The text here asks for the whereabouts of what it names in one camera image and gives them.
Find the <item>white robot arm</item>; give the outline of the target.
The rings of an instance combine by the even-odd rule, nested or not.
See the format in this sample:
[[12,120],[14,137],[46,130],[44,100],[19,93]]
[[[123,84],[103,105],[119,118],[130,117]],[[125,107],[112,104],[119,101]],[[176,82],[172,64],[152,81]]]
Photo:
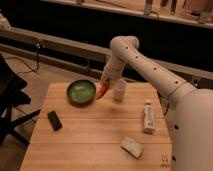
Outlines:
[[114,37],[101,83],[113,87],[129,64],[175,109],[171,171],[213,171],[213,90],[196,88],[138,48],[135,36]]

